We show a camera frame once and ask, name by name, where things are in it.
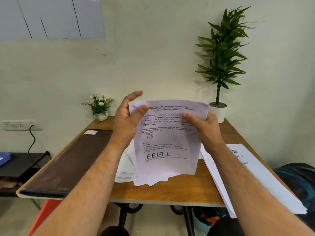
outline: brown folder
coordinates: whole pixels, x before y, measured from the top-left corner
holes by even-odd
[[[111,130],[88,129],[57,158],[44,167],[20,194],[34,197],[65,198],[89,170],[111,138]]]

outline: floor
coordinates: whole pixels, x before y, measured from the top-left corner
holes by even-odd
[[[38,209],[29,199],[0,198],[0,235],[26,236]],[[110,225],[117,225],[119,207],[109,204],[100,231]],[[128,214],[125,228],[131,236],[187,236],[183,215],[176,215],[166,205],[144,205],[136,214]],[[195,229],[196,236],[206,236]]]

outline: plant stem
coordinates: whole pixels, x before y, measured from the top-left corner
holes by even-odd
[[[220,103],[220,87],[221,87],[221,85],[218,83],[218,88],[217,88],[217,98],[216,98],[216,101],[215,101],[215,104],[216,105],[219,105],[219,103]]]

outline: grid diagram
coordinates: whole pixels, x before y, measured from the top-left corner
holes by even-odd
[[[158,152],[158,153],[152,153],[152,154],[148,154],[148,155],[144,155],[145,159],[151,159],[151,158],[155,158],[155,157],[160,157],[160,156],[170,156],[171,152]]]

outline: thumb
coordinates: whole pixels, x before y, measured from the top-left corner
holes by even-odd
[[[183,113],[182,118],[193,125],[195,128],[201,128],[201,120],[197,119],[195,116],[189,113]]]
[[[140,107],[138,107],[138,109],[135,111],[135,113],[130,117],[130,120],[134,123],[134,124],[138,124],[140,119],[147,113],[147,111],[149,110],[149,107],[146,105],[142,105]]]

